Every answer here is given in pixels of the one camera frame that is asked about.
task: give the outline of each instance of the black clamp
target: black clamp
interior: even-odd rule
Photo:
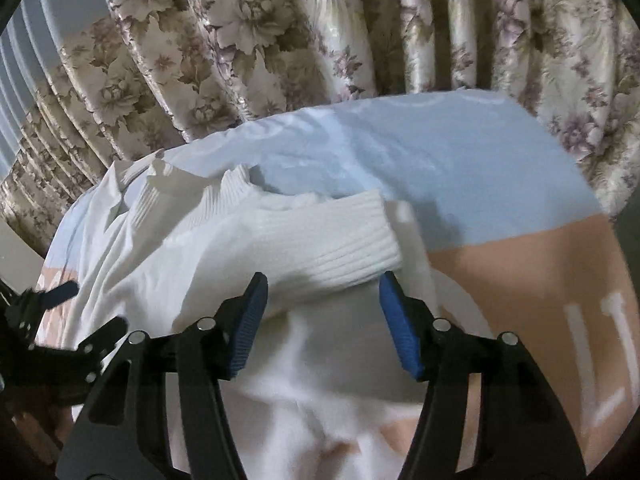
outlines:
[[[257,272],[242,296],[184,332],[129,334],[95,383],[60,455],[60,480],[245,480],[218,380],[244,367],[267,303]],[[164,375],[178,374],[191,475],[171,465]]]
[[[36,346],[44,312],[71,299],[78,284],[49,292],[27,290],[0,314],[0,402],[9,415],[30,413],[59,447],[49,407],[82,404],[102,373],[102,360],[127,333],[115,317],[80,343],[77,350]]]
[[[405,296],[392,272],[380,279],[380,304],[402,367],[429,381],[400,480],[586,478],[562,406],[514,333],[495,340],[466,334]],[[475,461],[456,473],[473,373],[482,374]]]

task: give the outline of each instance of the sweater sleeve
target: sweater sleeve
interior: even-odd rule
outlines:
[[[255,211],[255,257],[270,293],[302,299],[368,282],[401,267],[376,190],[286,211]]]

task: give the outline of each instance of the bed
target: bed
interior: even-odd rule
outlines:
[[[0,37],[0,213],[46,254],[39,287],[76,277],[117,158],[164,148],[203,176],[242,162],[286,194],[378,187],[413,205],[452,320],[519,332],[588,468],[611,450],[640,397],[608,220],[640,176],[632,0],[18,1]],[[69,308],[41,342],[60,343]]]
[[[514,128],[526,150],[510,141]],[[433,266],[438,307],[470,333],[521,336],[561,399],[589,470],[631,420],[640,402],[640,316],[622,252],[571,158],[506,96],[458,90],[306,108],[242,124],[164,158],[198,176],[243,163],[252,182],[284,194],[340,198],[378,188],[388,200],[408,201]],[[122,211],[143,181],[127,188]],[[86,193],[63,219],[41,288],[77,277],[91,197]],[[60,345],[73,308],[69,302],[46,315],[41,343]],[[379,343],[354,336],[354,353],[373,344],[372,354],[382,345],[393,357],[375,313],[364,311],[359,322],[375,327]],[[363,359],[363,366],[380,366],[378,357]],[[412,389],[399,395],[417,402]],[[416,420],[394,423],[401,430],[385,431],[405,434]],[[406,440],[390,442],[398,471]]]

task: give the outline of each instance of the curtain fold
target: curtain fold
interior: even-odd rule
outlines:
[[[384,94],[507,93],[611,216],[640,177],[620,0],[23,0],[0,57],[1,210],[40,253],[115,158]]]

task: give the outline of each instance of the white fabric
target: white fabric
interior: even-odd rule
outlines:
[[[115,315],[152,336],[179,332],[260,270],[270,284],[265,319],[247,368],[222,386],[249,479],[397,475],[402,457],[380,428],[415,418],[424,387],[399,366],[375,278],[402,266],[405,292],[437,314],[411,207],[375,190],[280,196],[251,184],[242,166],[204,179],[161,156],[114,163],[95,191],[63,344]],[[122,193],[145,170],[138,200],[122,212]],[[175,378],[168,390],[174,466],[187,470]],[[360,452],[332,463],[326,452],[343,442]]]

